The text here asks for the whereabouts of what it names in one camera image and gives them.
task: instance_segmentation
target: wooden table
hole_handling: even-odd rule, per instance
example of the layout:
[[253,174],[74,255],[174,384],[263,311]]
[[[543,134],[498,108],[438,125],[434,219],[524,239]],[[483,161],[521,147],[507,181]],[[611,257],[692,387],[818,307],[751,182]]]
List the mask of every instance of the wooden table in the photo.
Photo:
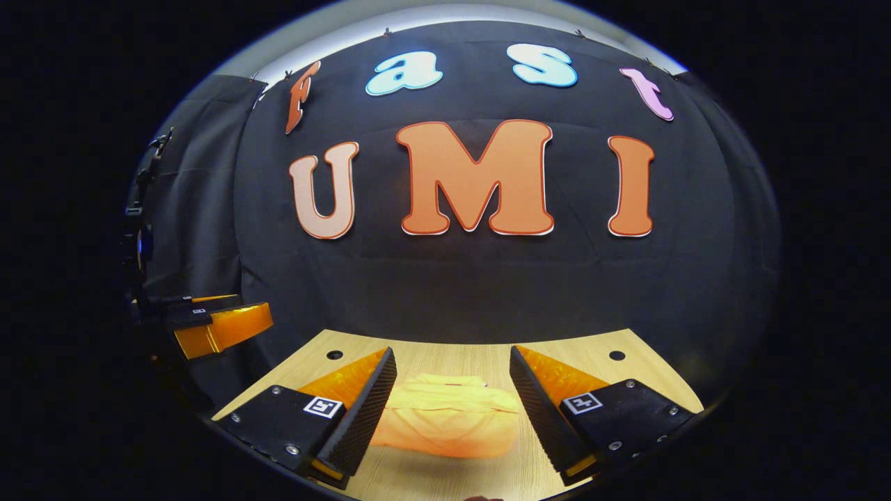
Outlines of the wooden table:
[[[354,334],[322,331],[303,348],[246,389],[214,416],[219,420],[273,384],[298,389],[374,351],[393,349],[396,384],[420,373],[478,375],[489,386],[517,396],[509,374],[510,344],[439,344],[394,341]],[[674,402],[697,413],[703,410],[696,394],[672,367],[628,329],[586,337],[523,343],[530,349],[613,383],[634,378]],[[343,352],[337,360],[332,350]],[[622,360],[609,357],[625,354]],[[337,490],[365,501],[428,499],[461,501],[467,497],[500,497],[508,501],[539,500],[569,490],[560,481],[520,407],[519,431],[513,449],[505,456],[460,459],[432,456],[389,447],[368,447],[356,476],[347,489]],[[583,485],[580,482],[572,488]]]

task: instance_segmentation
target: black fabric curtain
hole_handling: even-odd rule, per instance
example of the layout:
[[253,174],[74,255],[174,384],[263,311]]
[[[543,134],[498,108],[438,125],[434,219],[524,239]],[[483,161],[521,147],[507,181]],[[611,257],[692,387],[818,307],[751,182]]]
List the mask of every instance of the black fabric curtain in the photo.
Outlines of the black fabric curtain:
[[[154,233],[145,289],[151,295],[194,297],[241,291],[241,261],[233,226],[233,176],[241,132],[266,84],[213,75],[201,82],[161,125],[174,128],[144,210]],[[148,167],[154,150],[139,169]],[[192,376],[218,407],[268,371],[248,341],[191,363]]]
[[[560,49],[578,81],[556,88],[520,80],[505,52],[517,43]],[[421,50],[437,56],[444,76],[435,85],[365,92],[378,63]],[[652,113],[620,68],[656,83],[674,120]],[[196,380],[218,406],[325,328],[458,343],[631,328],[707,407],[728,388],[764,329],[780,229],[764,167],[707,91],[567,33],[454,22],[323,58],[304,118],[285,135],[290,88],[303,70],[269,88],[253,110],[263,84],[211,77],[159,129],[176,127],[147,203],[157,235],[150,292],[240,292],[248,302],[268,302],[275,321],[223,356],[195,364]],[[540,121],[553,131],[544,171],[554,230],[496,234],[487,225],[498,206],[495,192],[474,232],[457,225],[440,194],[451,228],[437,236],[405,234],[409,165],[396,132],[443,121],[478,159],[507,119]],[[607,228],[619,184],[611,136],[640,139],[656,153],[654,228],[644,238],[619,238]],[[318,157],[315,202],[329,214],[331,169],[322,158],[346,141],[360,144],[355,221],[341,238],[317,240],[298,222],[288,167]]]

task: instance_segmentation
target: light blue letter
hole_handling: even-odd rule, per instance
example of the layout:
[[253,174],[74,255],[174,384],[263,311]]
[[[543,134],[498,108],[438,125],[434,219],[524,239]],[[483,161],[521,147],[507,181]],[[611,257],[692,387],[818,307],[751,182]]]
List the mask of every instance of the light blue letter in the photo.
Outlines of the light blue letter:
[[404,53],[391,57],[379,64],[374,71],[379,73],[365,86],[370,95],[393,93],[402,87],[421,89],[432,86],[443,77],[437,71],[437,56],[425,51]]
[[576,83],[578,75],[569,64],[569,56],[561,50],[544,45],[515,44],[507,48],[507,55],[519,64],[513,72],[528,84],[568,87]]

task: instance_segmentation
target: black bracket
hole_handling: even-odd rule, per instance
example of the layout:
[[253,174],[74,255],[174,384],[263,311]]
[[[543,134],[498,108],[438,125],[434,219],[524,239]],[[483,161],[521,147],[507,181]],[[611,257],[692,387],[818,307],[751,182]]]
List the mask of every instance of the black bracket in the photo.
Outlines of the black bracket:
[[179,331],[189,327],[213,324],[211,313],[245,305],[241,296],[232,295],[200,302],[192,302],[192,296],[180,296],[161,300],[161,306],[165,312],[165,326],[170,331]]
[[601,469],[617,469],[663,444],[693,413],[629,379],[560,402],[560,412]]
[[219,421],[258,453],[300,475],[347,413],[342,402],[270,386]]

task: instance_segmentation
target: orange sticker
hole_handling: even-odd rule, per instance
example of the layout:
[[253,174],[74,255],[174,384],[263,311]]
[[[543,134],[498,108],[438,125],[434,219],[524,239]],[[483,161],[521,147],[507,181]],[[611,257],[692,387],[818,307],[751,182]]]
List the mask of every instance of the orange sticker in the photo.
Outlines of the orange sticker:
[[551,128],[533,120],[502,122],[479,160],[473,160],[451,127],[422,122],[404,127],[396,140],[408,148],[412,208],[402,221],[408,234],[442,234],[449,218],[439,211],[438,191],[472,232],[499,188],[489,227],[498,234],[542,235],[554,227],[544,195],[544,146]]
[[655,153],[639,139],[612,136],[607,143],[618,156],[618,205],[609,219],[615,236],[646,236],[653,229],[650,219],[650,161]]
[[307,101],[307,97],[309,97],[309,86],[313,83],[313,79],[311,78],[314,74],[319,71],[319,68],[322,67],[321,61],[316,61],[313,63],[309,69],[294,82],[294,86],[290,88],[290,104],[288,105],[288,124],[284,126],[285,135],[290,134],[290,131],[294,130],[294,127],[300,123],[300,119],[303,118],[303,110],[300,109],[300,104],[305,103]]

